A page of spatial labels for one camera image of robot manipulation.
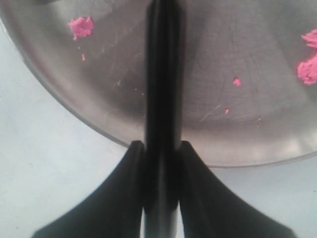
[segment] metal bowl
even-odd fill
[[[12,42],[53,96],[128,144],[144,132],[149,1],[9,0],[0,10]],[[312,53],[301,35],[317,28],[317,1],[187,0],[187,8],[183,139],[216,167],[315,153],[317,88],[300,82],[296,66]],[[92,16],[95,29],[73,41],[67,23],[79,16]]]

